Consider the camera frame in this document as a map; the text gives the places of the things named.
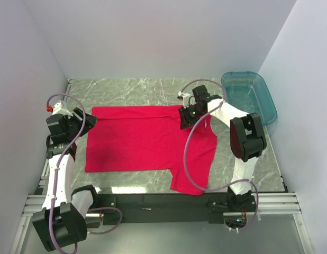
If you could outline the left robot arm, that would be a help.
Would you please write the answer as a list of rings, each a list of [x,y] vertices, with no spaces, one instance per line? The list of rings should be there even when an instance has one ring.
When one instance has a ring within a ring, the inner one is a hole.
[[[98,210],[100,200],[92,185],[71,191],[72,172],[76,161],[75,137],[91,130],[97,117],[79,108],[69,112],[58,103],[49,107],[46,119],[50,134],[46,141],[46,158],[49,164],[49,183],[41,211],[32,215],[33,226],[46,251],[58,247],[77,245],[87,237],[86,213]]]

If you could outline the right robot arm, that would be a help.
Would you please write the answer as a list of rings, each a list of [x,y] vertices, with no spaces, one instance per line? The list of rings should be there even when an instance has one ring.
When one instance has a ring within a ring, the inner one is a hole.
[[[251,195],[255,188],[252,182],[255,165],[267,146],[264,127],[257,113],[247,113],[230,105],[219,95],[208,93],[204,85],[192,90],[192,94],[178,92],[183,106],[178,110],[180,128],[190,128],[190,142],[198,125],[208,116],[213,116],[230,129],[230,148],[235,156],[234,172],[227,188],[226,206],[240,211],[249,204],[257,205],[258,197]]]

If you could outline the red t shirt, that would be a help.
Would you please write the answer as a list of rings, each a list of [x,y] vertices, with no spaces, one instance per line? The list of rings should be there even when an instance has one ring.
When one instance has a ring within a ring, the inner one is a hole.
[[[88,132],[87,173],[170,170],[170,188],[202,195],[208,185],[217,137],[206,117],[190,142],[180,129],[178,105],[94,106],[96,125]]]

